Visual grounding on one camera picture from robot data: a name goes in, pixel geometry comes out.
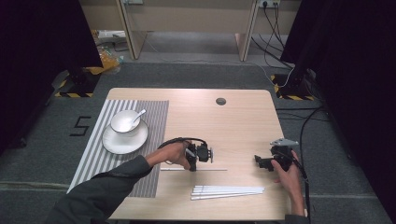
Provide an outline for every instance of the black curtain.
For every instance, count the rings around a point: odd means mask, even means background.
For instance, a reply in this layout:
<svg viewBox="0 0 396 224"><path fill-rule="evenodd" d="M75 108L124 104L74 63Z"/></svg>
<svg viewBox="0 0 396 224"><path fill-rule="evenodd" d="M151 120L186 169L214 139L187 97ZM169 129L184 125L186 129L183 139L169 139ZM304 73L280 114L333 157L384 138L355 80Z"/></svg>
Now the black curtain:
<svg viewBox="0 0 396 224"><path fill-rule="evenodd" d="M78 0L2 0L0 29L1 154L60 72L102 63Z"/></svg>
<svg viewBox="0 0 396 224"><path fill-rule="evenodd" d="M394 0L303 0L282 60L316 72L346 147L396 223L395 8Z"/></svg>

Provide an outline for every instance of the hand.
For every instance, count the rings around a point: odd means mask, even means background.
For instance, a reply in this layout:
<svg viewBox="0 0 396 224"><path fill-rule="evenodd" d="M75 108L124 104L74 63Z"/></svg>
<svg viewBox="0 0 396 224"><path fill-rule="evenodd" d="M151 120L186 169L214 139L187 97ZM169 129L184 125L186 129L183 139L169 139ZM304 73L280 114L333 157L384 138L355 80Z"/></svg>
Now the hand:
<svg viewBox="0 0 396 224"><path fill-rule="evenodd" d="M186 159L186 148L190 143L190 141L184 141L166 145L147 155L146 160L151 167L163 161L170 161L189 170L190 164Z"/></svg>
<svg viewBox="0 0 396 224"><path fill-rule="evenodd" d="M297 154L293 150L291 153L298 160ZM304 216L304 199L301 193L300 171L298 167L293 163L289 170L285 172L276 160L271 160L271 163L279 175L279 179L275 182L280 182L289 194L291 199L291 213L297 216Z"/></svg>

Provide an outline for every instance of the gray striped placemat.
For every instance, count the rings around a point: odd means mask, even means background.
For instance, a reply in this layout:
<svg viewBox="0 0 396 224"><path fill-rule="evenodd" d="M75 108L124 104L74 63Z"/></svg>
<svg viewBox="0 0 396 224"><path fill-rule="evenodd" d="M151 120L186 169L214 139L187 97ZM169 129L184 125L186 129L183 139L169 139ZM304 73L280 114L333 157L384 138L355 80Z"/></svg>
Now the gray striped placemat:
<svg viewBox="0 0 396 224"><path fill-rule="evenodd" d="M105 100L68 191L96 174L111 170L137 155L146 156L156 150L163 143L168 106L168 101ZM146 143L138 150L124 155L107 151L102 144L102 134L111 119L122 110L138 112L142 109L147 110L146 114L141 117L148 125ZM140 179L134 185L130 197L154 198L157 192L159 172L160 166L154 166L148 176Z"/></svg>

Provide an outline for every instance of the black device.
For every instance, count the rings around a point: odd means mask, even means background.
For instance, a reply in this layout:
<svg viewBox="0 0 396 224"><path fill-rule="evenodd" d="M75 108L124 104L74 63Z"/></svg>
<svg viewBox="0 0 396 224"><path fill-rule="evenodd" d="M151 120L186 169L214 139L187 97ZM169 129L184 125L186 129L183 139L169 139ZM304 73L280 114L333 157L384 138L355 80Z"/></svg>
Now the black device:
<svg viewBox="0 0 396 224"><path fill-rule="evenodd" d="M270 145L272 145L270 150L273 158L263 159L257 155L254 156L259 167L268 169L268 171L274 171L274 166L271 164L271 160L276 160L284 171L288 171L293 161L295 161L293 154L291 154L292 146L298 146L298 142L279 138L274 142L271 142Z"/></svg>
<svg viewBox="0 0 396 224"><path fill-rule="evenodd" d="M208 162L210 159L210 161L213 162L213 150L207 147L206 141L199 138L179 137L162 143L158 148L162 148L166 145L175 142L187 142L189 140L201 142L200 146L196 146L193 143L189 143L189 145L186 148L186 159L190 164L190 171L195 172L197 170L197 166L196 166L197 160Z"/></svg>

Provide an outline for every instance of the human arm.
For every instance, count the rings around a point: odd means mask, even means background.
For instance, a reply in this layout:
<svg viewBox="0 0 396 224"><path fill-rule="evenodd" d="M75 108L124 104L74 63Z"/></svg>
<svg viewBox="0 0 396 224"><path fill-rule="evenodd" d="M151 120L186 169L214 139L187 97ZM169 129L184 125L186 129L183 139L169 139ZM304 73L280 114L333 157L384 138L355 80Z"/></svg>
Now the human arm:
<svg viewBox="0 0 396 224"><path fill-rule="evenodd" d="M55 204L46 223L92 223L93 220L103 223L129 195L134 184L148 175L154 165L170 161L190 169L184 154L186 144L169 144L146 157L137 156L109 172L96 175L75 186Z"/></svg>
<svg viewBox="0 0 396 224"><path fill-rule="evenodd" d="M294 158L298 158L294 151L291 153ZM286 215L285 222L308 223L308 218L305 217L304 212L304 198L301 191L300 171L298 167L293 163L289 170L285 172L277 161L271 160L271 163L279 175L279 179L276 182L282 184L290 197L291 214Z"/></svg>

